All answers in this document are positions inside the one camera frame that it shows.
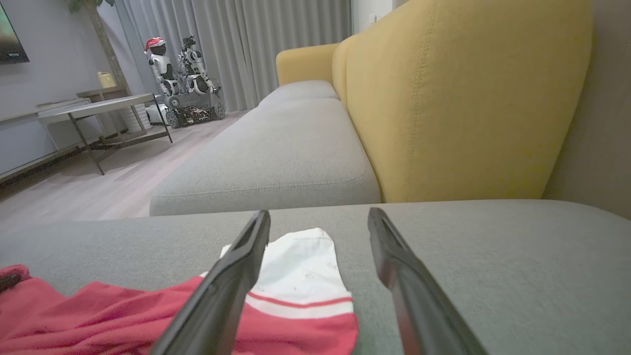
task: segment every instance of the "white stripe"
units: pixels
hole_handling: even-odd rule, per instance
[[[263,301],[248,295],[245,297],[245,303],[265,314],[287,319],[318,319],[353,313],[353,302],[351,301],[333,303],[326,306],[296,308]]]

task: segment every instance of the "yellow container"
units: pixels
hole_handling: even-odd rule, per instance
[[[98,80],[101,81],[101,86],[103,88],[112,88],[116,86],[116,81],[114,81],[114,77],[110,73],[106,73],[104,71],[99,71],[97,73]]]

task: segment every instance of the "white humanoid robot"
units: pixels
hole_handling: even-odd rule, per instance
[[[213,93],[219,97],[221,87],[208,76],[201,52],[193,49],[194,38],[190,36],[182,40],[182,52],[178,55],[179,62],[184,67],[182,74],[185,78],[182,81],[186,83],[189,93]]]
[[[149,66],[153,72],[153,77],[158,84],[158,88],[165,97],[167,106],[176,106],[176,100],[169,100],[174,95],[180,94],[180,85],[173,74],[173,66],[171,59],[165,54],[167,53],[167,45],[160,37],[155,37],[147,41],[144,47],[144,53],[149,57]]]

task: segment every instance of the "red and white garment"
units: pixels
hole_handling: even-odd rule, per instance
[[[148,354],[202,280],[155,292],[92,282],[67,298],[23,265],[0,276],[16,272],[22,281],[0,294],[0,354]],[[357,332],[333,241],[311,229],[268,245],[233,353],[349,354]]]

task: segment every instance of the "curtain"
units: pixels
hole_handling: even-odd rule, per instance
[[[158,92],[144,43],[167,42],[177,62],[182,38],[195,35],[228,111],[253,109],[278,87],[276,55],[330,44],[351,32],[351,0],[122,0],[117,10],[145,89]]]

